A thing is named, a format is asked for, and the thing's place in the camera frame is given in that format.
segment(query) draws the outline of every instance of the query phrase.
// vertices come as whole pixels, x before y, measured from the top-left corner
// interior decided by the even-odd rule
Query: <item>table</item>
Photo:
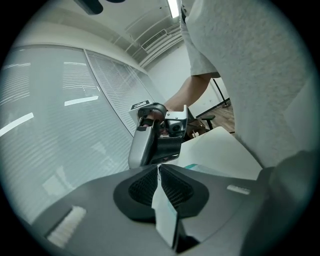
[[[262,169],[247,149],[223,127],[182,143],[179,157],[166,164],[180,167],[198,164],[248,180],[256,180]]]

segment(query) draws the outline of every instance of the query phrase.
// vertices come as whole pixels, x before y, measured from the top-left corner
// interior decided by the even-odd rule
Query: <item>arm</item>
[[[211,77],[211,73],[188,77],[179,91],[164,104],[165,107],[168,110],[183,111],[184,105],[191,106],[206,91]]]

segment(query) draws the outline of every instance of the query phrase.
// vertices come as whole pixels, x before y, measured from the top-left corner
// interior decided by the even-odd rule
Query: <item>wooden floor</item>
[[[211,121],[213,128],[222,126],[228,132],[235,131],[235,118],[234,118],[234,110],[232,105],[226,108],[222,107],[223,105],[209,111],[208,113],[200,116],[198,119],[215,115],[215,118]],[[208,129],[207,121],[202,121],[205,124],[205,127]]]

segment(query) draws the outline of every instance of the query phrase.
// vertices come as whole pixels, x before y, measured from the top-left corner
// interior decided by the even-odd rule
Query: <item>black mesh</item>
[[[194,194],[193,188],[188,183],[163,168],[161,169],[161,186],[175,209]]]
[[[129,187],[129,194],[135,201],[146,206],[152,205],[152,198],[158,186],[158,169],[150,171]]]

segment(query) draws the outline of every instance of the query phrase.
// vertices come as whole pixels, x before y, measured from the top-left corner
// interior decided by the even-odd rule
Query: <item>white paper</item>
[[[152,198],[152,208],[155,211],[155,229],[167,244],[172,247],[177,224],[177,211],[174,209],[161,186],[161,173],[158,165],[158,186]]]

